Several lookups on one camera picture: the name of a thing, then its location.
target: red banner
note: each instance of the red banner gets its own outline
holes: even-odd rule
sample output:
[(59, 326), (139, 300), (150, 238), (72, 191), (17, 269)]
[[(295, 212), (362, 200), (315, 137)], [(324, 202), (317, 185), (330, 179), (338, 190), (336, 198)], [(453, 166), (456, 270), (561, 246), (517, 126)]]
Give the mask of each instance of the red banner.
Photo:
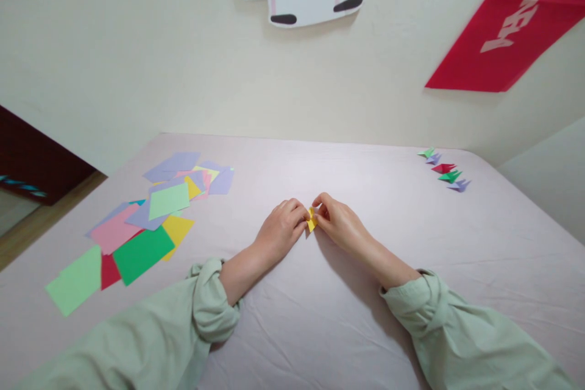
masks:
[(428, 88), (508, 91), (585, 17), (585, 0), (485, 0)]

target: light green shirt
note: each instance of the light green shirt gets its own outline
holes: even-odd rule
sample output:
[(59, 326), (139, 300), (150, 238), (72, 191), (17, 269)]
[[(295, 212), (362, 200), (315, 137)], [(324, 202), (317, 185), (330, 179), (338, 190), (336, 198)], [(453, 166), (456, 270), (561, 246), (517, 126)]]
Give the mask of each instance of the light green shirt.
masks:
[[(221, 261), (107, 320), (17, 388), (194, 388), (212, 343), (239, 319), (219, 281)], [(438, 389), (576, 389), (550, 355), (497, 312), (469, 305), (432, 272), (380, 292), (411, 333), (422, 370)]]

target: pink table surface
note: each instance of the pink table surface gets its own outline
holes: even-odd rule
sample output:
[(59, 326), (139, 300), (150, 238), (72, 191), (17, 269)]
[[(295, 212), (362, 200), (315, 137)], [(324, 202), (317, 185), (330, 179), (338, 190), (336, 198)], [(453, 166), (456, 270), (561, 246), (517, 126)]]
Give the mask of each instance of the pink table surface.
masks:
[[(184, 278), (193, 263), (249, 245), (283, 199), (321, 191), (349, 204), (406, 262), (436, 271), (469, 301), (516, 321), (585, 386), (585, 248), (474, 154), (439, 149), (473, 183), (445, 188), (421, 148), (163, 134), (0, 273), (0, 388), (100, 321)], [(83, 235), (141, 175), (180, 151), (235, 168), (229, 195), (194, 202), (196, 224), (171, 261), (117, 283), (63, 318), (44, 291), (93, 243)], [(244, 300), (233, 336), (211, 353), (200, 389), (427, 388), (410, 339), (373, 278), (317, 228)]]

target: light green paper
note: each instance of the light green paper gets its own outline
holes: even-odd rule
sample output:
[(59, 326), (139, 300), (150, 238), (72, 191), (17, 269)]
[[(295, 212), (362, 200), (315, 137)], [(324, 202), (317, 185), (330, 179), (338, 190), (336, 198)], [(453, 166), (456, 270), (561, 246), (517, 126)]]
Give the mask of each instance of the light green paper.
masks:
[(189, 186), (187, 183), (169, 187), (151, 194), (151, 209), (148, 220), (151, 221), (177, 210), (189, 207)]
[(453, 184), (455, 183), (455, 181), (457, 180), (457, 178), (459, 178), (459, 176), (462, 174), (462, 171), (453, 171), (453, 172), (448, 172), (446, 174), (443, 174), (439, 177), (439, 180), (446, 180), (449, 183)]
[(433, 154), (434, 154), (434, 148), (430, 147), (426, 151), (420, 151), (417, 155), (424, 155), (425, 157), (429, 158)]
[(154, 232), (145, 230), (126, 242), (114, 251), (114, 261), (124, 284), (130, 285), (174, 248), (163, 227)]
[(76, 259), (45, 290), (63, 314), (69, 316), (102, 285), (102, 252), (94, 246)]

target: purple origami crane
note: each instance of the purple origami crane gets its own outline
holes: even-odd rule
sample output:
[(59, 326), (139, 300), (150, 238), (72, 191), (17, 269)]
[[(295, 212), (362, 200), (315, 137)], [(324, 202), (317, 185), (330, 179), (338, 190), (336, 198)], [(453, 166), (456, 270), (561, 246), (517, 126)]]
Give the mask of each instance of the purple origami crane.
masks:
[(471, 183), (471, 180), (469, 180), (469, 181), (467, 181), (466, 179), (459, 180), (459, 181), (456, 181), (455, 183), (447, 186), (447, 189), (453, 189), (453, 190), (456, 190), (458, 192), (465, 192), (465, 189), (467, 189), (467, 186), (469, 186), (469, 183)]
[(427, 159), (427, 163), (430, 163), (432, 165), (438, 165), (439, 164), (439, 160), (441, 159), (441, 155), (442, 154), (434, 154), (434, 155), (431, 155)]

